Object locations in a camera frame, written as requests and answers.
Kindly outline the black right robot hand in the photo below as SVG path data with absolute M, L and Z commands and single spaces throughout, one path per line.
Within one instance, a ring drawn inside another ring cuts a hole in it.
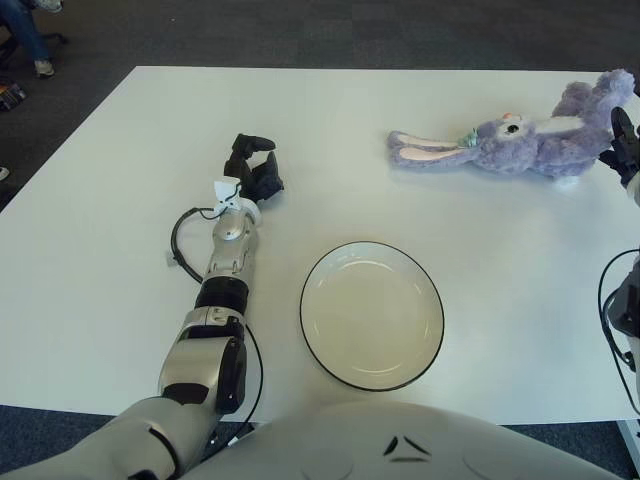
M 639 173 L 639 129 L 633 126 L 621 107 L 611 110 L 611 127 L 611 148 L 599 154 L 599 161 L 614 170 L 620 177 L 621 185 L 627 188 Z

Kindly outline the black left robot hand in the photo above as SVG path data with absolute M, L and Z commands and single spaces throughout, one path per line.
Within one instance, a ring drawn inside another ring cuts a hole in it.
M 224 175 L 239 180 L 241 198 L 258 203 L 268 200 L 284 189 L 275 148 L 272 140 L 245 134 L 237 135 L 232 153 L 224 165 Z M 250 167 L 248 160 L 256 152 L 267 152 L 267 159 L 255 167 Z

